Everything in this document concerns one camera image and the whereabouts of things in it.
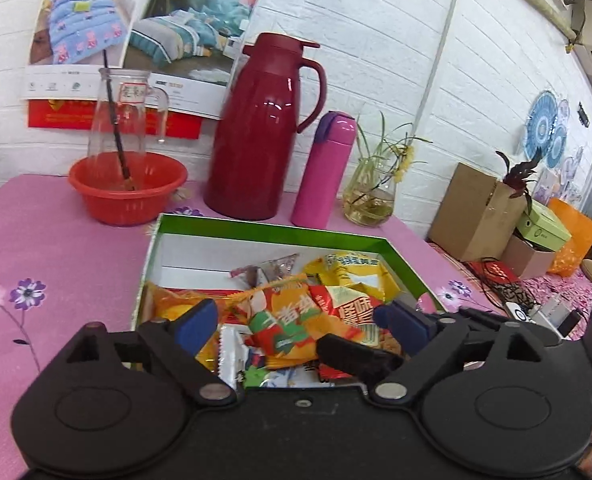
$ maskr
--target bedding poster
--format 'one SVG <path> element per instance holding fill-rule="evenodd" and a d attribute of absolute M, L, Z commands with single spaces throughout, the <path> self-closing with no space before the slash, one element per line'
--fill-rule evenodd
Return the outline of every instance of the bedding poster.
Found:
<path fill-rule="evenodd" d="M 218 118 L 257 1 L 43 0 L 23 97 L 95 100 L 106 50 L 151 72 L 170 110 Z"/>

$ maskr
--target glass pitcher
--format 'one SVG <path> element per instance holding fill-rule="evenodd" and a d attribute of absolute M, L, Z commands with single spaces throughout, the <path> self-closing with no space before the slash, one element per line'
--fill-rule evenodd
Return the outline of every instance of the glass pitcher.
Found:
<path fill-rule="evenodd" d="M 150 72 L 101 68 L 101 83 L 87 149 L 89 185 L 97 189 L 143 189 L 147 97 L 158 100 L 156 136 L 165 141 L 169 98 L 148 85 Z"/>

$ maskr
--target red thermos pitcher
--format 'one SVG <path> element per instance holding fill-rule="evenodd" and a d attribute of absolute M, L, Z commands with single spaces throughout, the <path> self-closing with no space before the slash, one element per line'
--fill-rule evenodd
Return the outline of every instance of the red thermos pitcher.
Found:
<path fill-rule="evenodd" d="M 327 97 L 323 67 L 302 56 L 317 43 L 264 32 L 243 48 L 250 56 L 240 71 L 216 129 L 204 200 L 214 211 L 241 220 L 276 215 L 296 133 L 320 114 Z M 320 92 L 311 115 L 298 124 L 300 79 L 318 72 Z"/>

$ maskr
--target glass pitcher label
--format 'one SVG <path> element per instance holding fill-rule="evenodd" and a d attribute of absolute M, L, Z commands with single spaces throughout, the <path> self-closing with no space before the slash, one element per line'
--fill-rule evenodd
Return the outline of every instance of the glass pitcher label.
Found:
<path fill-rule="evenodd" d="M 143 104 L 147 96 L 145 83 L 121 83 L 118 95 L 119 104 Z"/>

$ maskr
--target glass vase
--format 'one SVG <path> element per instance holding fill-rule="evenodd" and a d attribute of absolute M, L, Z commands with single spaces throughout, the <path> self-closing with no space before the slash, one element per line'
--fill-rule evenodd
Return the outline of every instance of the glass vase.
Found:
<path fill-rule="evenodd" d="M 377 227 L 394 213 L 396 165 L 374 158 L 361 159 L 343 192 L 343 212 L 355 224 Z"/>

